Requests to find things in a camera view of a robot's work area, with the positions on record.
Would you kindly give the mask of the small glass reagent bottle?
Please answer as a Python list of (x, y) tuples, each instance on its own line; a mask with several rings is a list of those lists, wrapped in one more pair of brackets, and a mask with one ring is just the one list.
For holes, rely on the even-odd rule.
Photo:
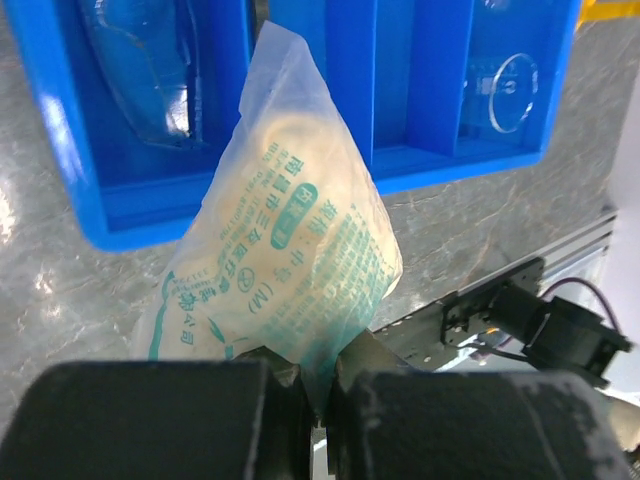
[(137, 321), (145, 360), (230, 360), (264, 347), (328, 402), (340, 352), (396, 287), (388, 212), (306, 41), (261, 28), (240, 118)]

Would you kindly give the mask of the blue plastic divided bin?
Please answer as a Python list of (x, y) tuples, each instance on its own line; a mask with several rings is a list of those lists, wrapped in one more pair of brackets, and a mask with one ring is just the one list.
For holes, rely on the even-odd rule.
[[(119, 252), (178, 239), (238, 121), (260, 27), (301, 35), (382, 194), (528, 166), (548, 148), (580, 5), (576, 1), (191, 1), (203, 141), (141, 140), (116, 105), (80, 1), (4, 9), (80, 229)], [(539, 89), (513, 135), (460, 138), (472, 57), (523, 52)]]

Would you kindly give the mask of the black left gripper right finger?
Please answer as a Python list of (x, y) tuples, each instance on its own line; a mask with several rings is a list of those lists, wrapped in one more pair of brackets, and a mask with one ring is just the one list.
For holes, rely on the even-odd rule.
[(563, 371), (428, 372), (370, 332), (339, 355), (326, 414), (338, 479), (629, 479), (604, 398)]

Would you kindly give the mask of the yellow test tube rack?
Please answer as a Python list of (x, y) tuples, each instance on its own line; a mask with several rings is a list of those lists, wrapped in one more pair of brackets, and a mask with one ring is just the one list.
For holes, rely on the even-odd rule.
[(579, 30), (587, 23), (633, 18), (639, 15), (639, 1), (583, 0), (575, 29)]

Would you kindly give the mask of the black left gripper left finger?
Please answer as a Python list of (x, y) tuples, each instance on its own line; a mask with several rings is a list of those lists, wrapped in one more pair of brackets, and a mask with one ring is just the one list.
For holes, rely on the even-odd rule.
[(73, 361), (27, 389), (1, 442), (5, 479), (308, 479), (312, 410), (299, 366)]

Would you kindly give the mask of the clear glass beaker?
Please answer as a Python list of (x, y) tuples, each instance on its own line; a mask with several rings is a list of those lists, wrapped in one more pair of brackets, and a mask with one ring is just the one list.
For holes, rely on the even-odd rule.
[(472, 57), (464, 80), (458, 135), (513, 135), (526, 123), (539, 89), (539, 68), (527, 53)]

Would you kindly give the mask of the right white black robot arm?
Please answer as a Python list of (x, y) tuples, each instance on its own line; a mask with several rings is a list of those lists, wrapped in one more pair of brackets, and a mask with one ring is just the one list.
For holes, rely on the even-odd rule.
[(338, 356), (327, 420), (338, 479), (627, 479), (603, 374), (629, 341), (561, 298), (515, 285), (488, 302), (529, 369), (430, 373), (369, 333)]

